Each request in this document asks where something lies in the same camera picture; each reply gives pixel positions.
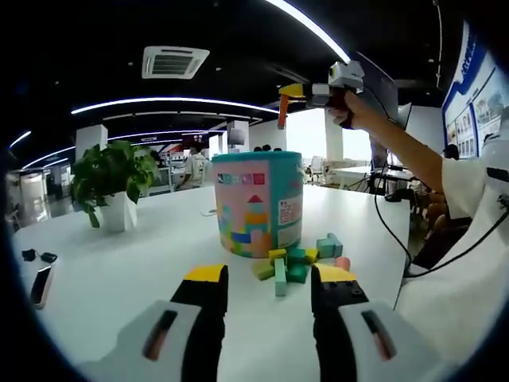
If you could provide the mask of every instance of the teal wooden block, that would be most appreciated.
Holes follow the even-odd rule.
[[[300,248],[290,249],[286,258],[288,266],[294,264],[306,264],[308,262],[308,260],[305,258],[305,249]]]
[[[295,264],[290,266],[286,272],[286,279],[289,283],[304,284],[308,277],[308,269],[309,267],[303,264]]]
[[[343,244],[333,233],[327,234],[327,239],[334,243],[334,257],[341,257],[343,255]]]
[[[334,257],[334,243],[330,239],[318,239],[317,250],[321,259]]]
[[[276,296],[286,296],[286,267],[284,259],[276,259],[274,261],[274,270],[276,274]]]

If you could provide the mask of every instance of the human hand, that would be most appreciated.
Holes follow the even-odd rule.
[[[353,92],[348,91],[345,93],[344,102],[347,104],[348,109],[352,111],[352,127],[355,129],[369,127],[373,118],[379,118],[379,115]],[[340,125],[348,117],[347,109],[329,109],[328,113],[335,117],[334,123],[336,125]]]

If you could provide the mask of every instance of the window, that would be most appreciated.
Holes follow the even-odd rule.
[[[362,130],[343,129],[343,156],[356,161],[371,160],[369,134]]]
[[[286,118],[286,148],[305,159],[327,157],[324,109],[299,111]]]

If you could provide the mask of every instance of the black ceiling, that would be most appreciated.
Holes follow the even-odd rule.
[[[457,63],[462,24],[442,8],[443,57],[437,87],[439,22],[433,0],[289,0],[347,52],[360,51],[399,86],[400,103],[441,106]],[[302,24],[264,0],[130,0],[20,5],[6,142],[16,166],[73,144],[76,128],[147,111],[269,113],[198,103],[132,103],[71,115],[94,103],[151,96],[223,99],[263,106],[278,85],[326,81],[336,54]],[[142,79],[143,49],[174,45],[211,53],[192,80]],[[149,115],[105,121],[110,136],[209,128],[217,118]]]

